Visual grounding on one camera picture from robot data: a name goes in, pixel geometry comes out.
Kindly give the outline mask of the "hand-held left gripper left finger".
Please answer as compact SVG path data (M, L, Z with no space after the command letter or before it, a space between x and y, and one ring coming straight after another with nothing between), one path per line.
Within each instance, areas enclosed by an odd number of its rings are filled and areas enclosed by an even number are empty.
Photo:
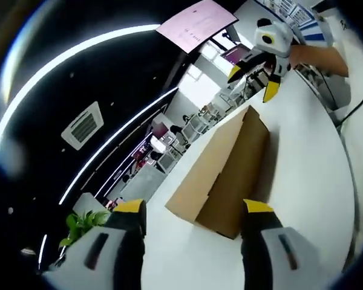
M52 289L141 289L145 236L145 200L122 203L103 226L73 243L44 279Z

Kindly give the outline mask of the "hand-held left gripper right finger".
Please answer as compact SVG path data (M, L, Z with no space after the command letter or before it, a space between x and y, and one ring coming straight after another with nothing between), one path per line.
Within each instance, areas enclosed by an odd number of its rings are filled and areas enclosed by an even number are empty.
M244 199L244 289L331 289L333 277L302 234L284 227L268 204Z

